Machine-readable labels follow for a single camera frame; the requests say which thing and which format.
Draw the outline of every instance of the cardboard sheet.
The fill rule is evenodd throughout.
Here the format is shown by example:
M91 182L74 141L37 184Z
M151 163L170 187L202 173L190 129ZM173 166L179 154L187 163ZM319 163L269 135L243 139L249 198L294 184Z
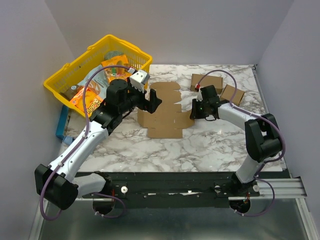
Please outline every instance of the cardboard sheet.
M228 100L228 101L230 101L230 99L231 99L232 95L234 94L234 92L235 92L235 88L233 86L226 85L224 90L223 90L223 93L220 96L220 100ZM242 98L244 97L244 95L245 95L244 91L242 91L240 89L237 89L236 90L236 94L234 96L234 99L232 100L232 103L234 103L235 105L239 106Z
M191 110L182 112L181 104L176 104L181 101L181 93L177 91L180 85L174 81L155 82L150 88L156 90L162 103L153 114L139 109L138 123L148 128L149 138L181 139L182 129L193 126L195 121L190 119Z
M195 92L195 87L196 84L199 82L199 80L203 77L204 75L201 74L192 74L191 77L191 86L190 90L192 92ZM207 87L210 85L213 85L215 87L216 93L221 94L223 85L224 85L224 79L220 76L206 76L202 81L201 81L201 87Z

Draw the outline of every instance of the white marble surface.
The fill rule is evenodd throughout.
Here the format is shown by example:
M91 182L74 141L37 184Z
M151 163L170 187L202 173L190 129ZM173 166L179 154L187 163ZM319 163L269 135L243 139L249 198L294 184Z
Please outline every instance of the white marble surface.
M205 74L214 69L230 72L238 88L245 91L240 106L263 113L264 107L252 69L248 65L151 65L150 83L177 81L181 86L182 110L191 109L195 92L189 91L191 75ZM224 85L233 86L224 73ZM71 113L67 134L78 136L85 120ZM137 111L128 116L84 162L79 171L105 172L223 172L236 171L246 157L244 131L223 120L196 120L183 130L182 139L154 139L147 137L147 129L137 122ZM279 162L270 163L264 171L281 171Z

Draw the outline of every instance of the flattened cardboard box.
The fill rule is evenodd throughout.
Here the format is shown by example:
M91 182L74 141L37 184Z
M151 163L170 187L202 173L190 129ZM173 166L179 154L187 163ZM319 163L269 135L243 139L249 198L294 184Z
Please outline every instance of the flattened cardboard box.
M195 124L190 119L190 111L182 112L180 85L174 81L155 82L150 85L156 90L156 96L162 100L153 114L138 110L138 123L148 128L147 136L153 139L181 139L182 129Z
M192 74L190 90L192 92L196 91L196 84L204 75ZM213 85L215 87L216 93L220 94L224 86L224 79L220 76L206 76L200 83L201 87L207 87Z
M232 95L234 94L235 92L235 88L233 86L230 86L230 85L226 85L224 90L223 90L223 93L221 94L220 96L220 100L228 100L230 101ZM232 103L239 106L240 105L240 102L242 101L243 97L245 95L245 92L240 90L240 89L237 89L236 90L236 94L234 96L234 99L232 100Z

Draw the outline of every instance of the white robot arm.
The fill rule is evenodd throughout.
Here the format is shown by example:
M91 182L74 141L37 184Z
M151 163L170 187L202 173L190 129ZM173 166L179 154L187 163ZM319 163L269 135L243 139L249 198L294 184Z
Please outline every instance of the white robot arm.
M75 177L76 173L97 145L108 138L122 122L124 113L132 112L135 107L149 113L156 111L162 102L157 98L156 91L151 89L149 100L145 98L144 84L149 77L148 73L139 70L130 76L128 82L116 79L110 83L106 90L106 99L92 113L90 123L82 134L48 166L40 164L36 168L34 175L39 195L45 189L44 197L65 210L77 197L98 193L108 187L110 180L101 172L82 177Z
M206 119L208 116L213 116L215 119L228 121L245 131L248 155L236 171L234 180L236 182L235 191L242 187L246 188L254 181L265 161L282 150L280 136L269 124L278 128L276 119L270 113L265 115L250 113L232 106L226 100L220 101L213 85L201 88L200 93L198 98L192 100L191 119Z

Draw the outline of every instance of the gray wall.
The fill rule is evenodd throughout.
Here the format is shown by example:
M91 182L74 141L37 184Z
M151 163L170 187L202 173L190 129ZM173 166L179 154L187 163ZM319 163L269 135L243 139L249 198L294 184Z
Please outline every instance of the gray wall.
M295 0L258 64L267 105L287 144L289 170L301 176L320 230L320 1Z
M45 0L75 56L106 34L162 64L256 64L293 0Z
M44 80L73 55L43 0L0 8L0 239L26 240L39 196L34 170L57 156L61 105Z

